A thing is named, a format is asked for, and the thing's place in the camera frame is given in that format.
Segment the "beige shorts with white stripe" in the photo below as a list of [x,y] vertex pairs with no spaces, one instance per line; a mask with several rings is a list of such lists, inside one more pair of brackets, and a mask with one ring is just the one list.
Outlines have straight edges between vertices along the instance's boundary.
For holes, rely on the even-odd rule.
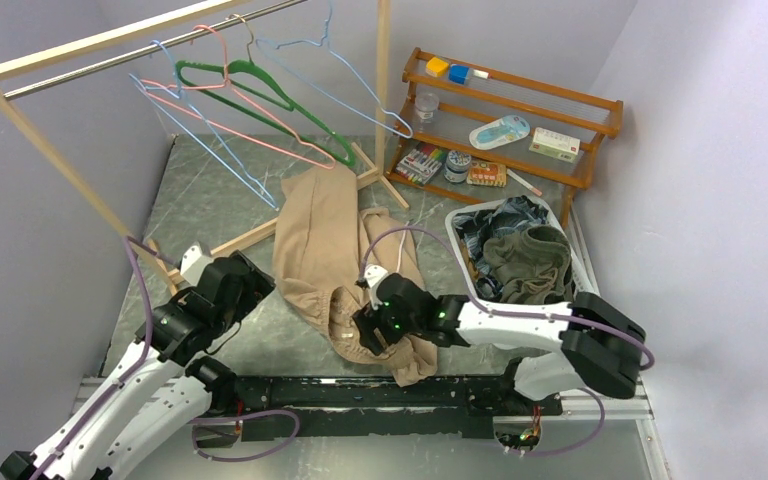
[[272,269],[283,298],[343,359],[380,365],[401,386],[435,375],[437,346],[407,335],[374,354],[361,345],[352,318],[369,301],[356,284],[364,257],[424,284],[412,235],[402,222],[384,207],[361,209],[357,176],[342,164],[285,179],[282,191]]

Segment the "dark leaf-print shorts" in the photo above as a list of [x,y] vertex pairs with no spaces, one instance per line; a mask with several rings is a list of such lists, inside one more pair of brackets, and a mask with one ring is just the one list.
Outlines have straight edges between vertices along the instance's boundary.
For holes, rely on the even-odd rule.
[[547,224],[549,213],[547,207],[527,195],[521,195],[507,198],[492,209],[454,215],[450,225],[465,248],[468,269],[481,299],[499,301],[502,294],[502,284],[493,276],[491,266],[484,258],[484,244],[531,226]]

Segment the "pink wire hanger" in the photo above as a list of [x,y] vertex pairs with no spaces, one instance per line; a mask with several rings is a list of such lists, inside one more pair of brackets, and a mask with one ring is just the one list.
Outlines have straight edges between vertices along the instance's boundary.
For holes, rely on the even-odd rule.
[[[265,70],[263,70],[260,66],[256,65],[251,58],[246,58],[244,60],[231,61],[228,58],[228,49],[227,49],[226,41],[216,28],[212,26],[200,24],[200,25],[194,26],[192,31],[194,33],[208,32],[218,37],[222,47],[223,63],[220,65],[213,65],[213,64],[206,64],[206,63],[190,62],[185,60],[174,61],[173,66],[174,66],[175,83],[173,85],[166,86],[161,83],[144,80],[144,79],[139,79],[137,81],[138,87],[142,89],[143,93],[145,93],[145,95],[150,100],[152,100],[153,102],[161,102],[161,104],[163,105],[170,106],[191,117],[200,119],[210,127],[216,127],[227,133],[236,135],[240,138],[249,140],[251,142],[256,142],[256,140],[253,137],[243,134],[241,132],[238,132],[236,130],[233,130],[224,125],[218,124],[212,120],[208,120],[199,111],[197,111],[197,109],[187,99],[186,94],[188,92],[202,93],[227,106],[230,106],[238,110],[239,112],[265,125],[268,125],[284,134],[294,137],[299,144],[309,147],[314,151],[320,153],[325,158],[325,160],[323,162],[315,161],[310,158],[292,153],[288,150],[281,149],[273,144],[257,141],[257,143],[261,146],[264,146],[266,148],[275,150],[279,153],[283,153],[285,155],[294,157],[296,159],[303,160],[309,164],[312,164],[314,166],[327,169],[327,170],[331,170],[335,168],[336,165],[339,163],[342,163],[348,167],[351,167],[354,165],[355,154],[351,150],[347,141],[341,135],[337,134],[335,131],[333,131],[333,129],[331,129],[325,123],[323,123],[321,120],[316,118],[313,114],[311,114],[306,109],[304,109],[303,106],[301,106],[295,100],[290,98],[286,94],[286,92],[280,87],[280,85],[274,80],[274,78],[271,75],[269,75]],[[222,75],[222,82],[217,85],[194,84],[189,80],[187,80],[186,78],[184,78],[183,76],[183,71],[188,68],[220,73]],[[244,74],[255,77],[256,79],[260,80],[264,85],[268,87],[268,91],[266,93],[262,93],[246,85],[243,85],[239,82],[234,81],[231,78],[231,76],[235,73],[244,73]],[[335,140],[343,148],[344,153],[342,155],[334,153],[331,150],[324,148],[319,144],[313,142],[311,139],[300,135],[298,132],[292,129],[289,125],[287,125],[286,123],[281,121],[278,117],[276,117],[274,114],[272,114],[271,112],[266,110],[264,107],[262,107],[259,103],[252,100],[251,99],[252,96],[259,97],[267,102],[275,104],[281,109],[286,110],[288,112],[298,112],[302,114],[308,120],[310,120],[316,126],[318,126],[321,130],[325,131],[325,133],[327,133],[331,139]]]

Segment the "olive green shorts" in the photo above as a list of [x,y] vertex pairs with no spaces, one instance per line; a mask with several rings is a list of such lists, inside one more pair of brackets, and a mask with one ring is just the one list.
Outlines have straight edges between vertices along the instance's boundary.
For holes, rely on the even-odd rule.
[[544,305],[570,301],[575,293],[572,254],[566,236],[549,225],[532,226],[483,246],[494,280],[494,302]]

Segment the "green hanger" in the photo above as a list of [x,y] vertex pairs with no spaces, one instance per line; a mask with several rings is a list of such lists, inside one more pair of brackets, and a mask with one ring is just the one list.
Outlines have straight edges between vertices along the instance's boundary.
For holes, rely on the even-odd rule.
[[[182,81],[184,89],[202,93],[229,106],[272,129],[290,136],[297,143],[316,151],[327,158],[326,162],[317,162],[323,168],[340,163],[353,167],[356,155],[349,142],[300,103],[292,99],[287,92],[266,70],[251,58],[231,60],[228,56],[227,43],[217,29],[198,24],[192,28],[194,33],[209,33],[218,38],[222,47],[223,62],[210,64],[190,60],[178,60],[174,63],[174,72]],[[199,71],[215,73],[220,76],[217,85],[199,84],[185,77],[187,73]],[[313,138],[298,133],[286,122],[269,111],[263,104],[268,103],[289,113],[298,113],[324,132],[327,137],[342,148],[341,152],[316,142]]]

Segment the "light blue wire hanger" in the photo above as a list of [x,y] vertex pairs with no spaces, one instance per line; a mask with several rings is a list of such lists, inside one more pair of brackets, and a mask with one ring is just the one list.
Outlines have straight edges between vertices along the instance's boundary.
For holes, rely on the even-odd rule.
[[[142,79],[134,74],[130,74],[130,78],[138,91],[161,113],[162,118],[171,120],[186,136],[200,146],[211,159],[218,162],[240,184],[265,203],[271,210],[277,212],[279,207],[273,195],[260,180],[257,180],[247,171],[244,162],[231,150],[215,126],[189,101],[187,94],[184,92],[182,81],[176,74],[173,74],[173,76],[173,86],[167,87],[158,82]],[[189,130],[179,118],[181,114],[184,116],[194,114],[196,120],[201,121],[207,126],[213,135],[213,139],[219,141],[219,150],[216,150],[197,134]]]

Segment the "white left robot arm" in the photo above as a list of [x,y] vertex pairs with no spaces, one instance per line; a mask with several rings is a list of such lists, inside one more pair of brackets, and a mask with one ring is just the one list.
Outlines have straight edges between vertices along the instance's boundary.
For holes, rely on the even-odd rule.
[[123,479],[172,433],[204,415],[239,412],[239,381],[208,355],[275,288],[239,251],[212,258],[192,246],[188,287],[154,308],[114,372],[63,426],[2,462],[5,479]]

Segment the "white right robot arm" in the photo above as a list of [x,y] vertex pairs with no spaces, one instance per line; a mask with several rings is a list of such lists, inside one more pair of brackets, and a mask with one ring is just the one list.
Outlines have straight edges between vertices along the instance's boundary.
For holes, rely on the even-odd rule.
[[540,351],[538,357],[514,361],[506,372],[499,398],[513,414],[572,389],[630,399],[641,370],[654,363],[645,330],[595,293],[549,305],[436,297],[379,265],[367,267],[356,283],[369,301],[352,319],[361,344],[375,354],[407,336],[441,348],[493,344]]

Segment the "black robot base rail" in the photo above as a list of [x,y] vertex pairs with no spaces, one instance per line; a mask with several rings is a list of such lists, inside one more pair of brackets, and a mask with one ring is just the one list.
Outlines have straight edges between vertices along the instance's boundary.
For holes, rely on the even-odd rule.
[[402,387],[381,376],[241,376],[220,389],[208,418],[269,411],[242,424],[245,441],[301,437],[459,434],[493,438],[497,417],[562,413],[559,395],[531,401],[494,375],[446,375]]

